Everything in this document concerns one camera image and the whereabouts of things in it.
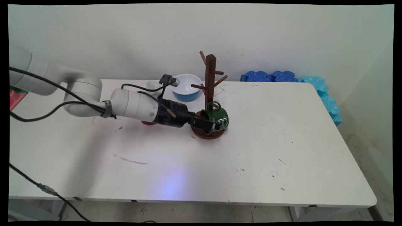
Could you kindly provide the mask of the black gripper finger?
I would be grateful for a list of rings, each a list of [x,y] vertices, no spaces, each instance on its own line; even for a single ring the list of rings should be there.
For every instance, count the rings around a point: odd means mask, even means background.
[[[195,128],[204,130],[207,134],[221,129],[221,123],[205,119],[191,119],[190,125]]]
[[[214,123],[214,122],[196,113],[188,113],[188,123]]]

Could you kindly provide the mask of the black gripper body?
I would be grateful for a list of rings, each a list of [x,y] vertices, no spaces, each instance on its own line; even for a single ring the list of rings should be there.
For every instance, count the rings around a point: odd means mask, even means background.
[[[155,117],[155,123],[181,128],[187,123],[188,109],[185,104],[172,100],[159,99],[160,104]]]

